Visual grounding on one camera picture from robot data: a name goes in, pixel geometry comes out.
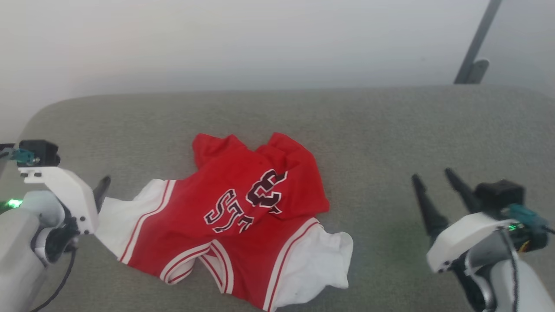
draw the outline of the robotic arm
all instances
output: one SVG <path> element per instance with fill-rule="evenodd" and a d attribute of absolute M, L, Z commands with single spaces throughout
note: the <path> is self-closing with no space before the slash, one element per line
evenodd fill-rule
<path fill-rule="evenodd" d="M 65 252 L 72 252 L 73 264 L 77 237 L 98 228 L 98 212 L 110 178 L 101 180 L 93 191 L 73 172 L 56 167 L 60 162 L 57 151 L 56 145 L 44 140 L 21 141 L 18 149 L 13 144 L 0 147 L 0 158 L 17 162 L 25 183 L 42 183 L 49 189 L 28 192 L 17 209 L 0 215 L 2 311 L 28 311 L 46 269 Z"/>
<path fill-rule="evenodd" d="M 434 207 L 418 175 L 412 182 L 431 248 L 435 273 L 452 271 L 477 312 L 554 312 L 555 304 L 534 270 L 518 253 L 547 245 L 545 219 L 524 206 L 524 187 L 502 180 L 474 191 L 452 169 L 445 170 L 469 215 L 449 226 Z"/>

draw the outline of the green light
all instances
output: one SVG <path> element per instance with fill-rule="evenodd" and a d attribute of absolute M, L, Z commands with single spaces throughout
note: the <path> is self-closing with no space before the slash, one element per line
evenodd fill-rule
<path fill-rule="evenodd" d="M 17 208 L 19 206 L 21 206 L 22 204 L 22 200 L 19 199 L 10 199 L 7 203 L 6 206 L 10 207 L 10 208 Z"/>

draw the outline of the white wall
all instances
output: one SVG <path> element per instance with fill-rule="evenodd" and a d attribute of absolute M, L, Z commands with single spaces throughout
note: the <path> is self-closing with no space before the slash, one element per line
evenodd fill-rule
<path fill-rule="evenodd" d="M 478 57 L 490 60 L 482 83 L 555 97 L 555 1 L 503 0 Z"/>
<path fill-rule="evenodd" d="M 450 84 L 485 0 L 2 0 L 0 142 L 92 94 Z"/>

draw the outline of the gray tabletop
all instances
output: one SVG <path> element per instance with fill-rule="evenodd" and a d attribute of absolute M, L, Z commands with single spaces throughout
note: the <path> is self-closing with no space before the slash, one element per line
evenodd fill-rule
<path fill-rule="evenodd" d="M 313 152 L 331 210 L 328 232 L 355 242 L 348 290 L 326 288 L 281 311 L 470 311 L 451 274 L 426 264 L 428 238 L 411 188 L 418 172 L 451 221 L 465 214 L 443 176 L 453 167 L 469 184 L 510 179 L 527 187 L 527 204 L 555 222 L 555 102 L 524 89 L 425 87 L 292 92 L 103 95 L 51 105 L 22 138 L 60 146 L 61 167 L 95 185 L 112 176 L 109 196 L 131 199 L 153 178 L 194 172 L 197 133 L 237 135 L 252 148 L 272 132 Z M 10 164 L 0 198 L 22 196 Z M 555 295 L 555 245 L 526 254 Z M 58 285 L 69 256 L 49 272 L 37 303 Z M 167 286 L 118 263 L 95 237 L 80 240 L 73 272 L 45 311 L 256 311 L 219 294 L 209 272 Z"/>

